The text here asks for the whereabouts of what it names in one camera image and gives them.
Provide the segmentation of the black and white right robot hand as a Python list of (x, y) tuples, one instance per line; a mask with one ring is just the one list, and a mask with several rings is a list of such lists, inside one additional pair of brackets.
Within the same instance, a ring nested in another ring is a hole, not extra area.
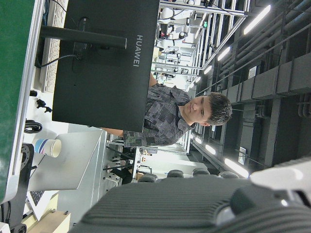
[(249, 178), (200, 172), (111, 189), (74, 233), (308, 233), (311, 159), (256, 171)]

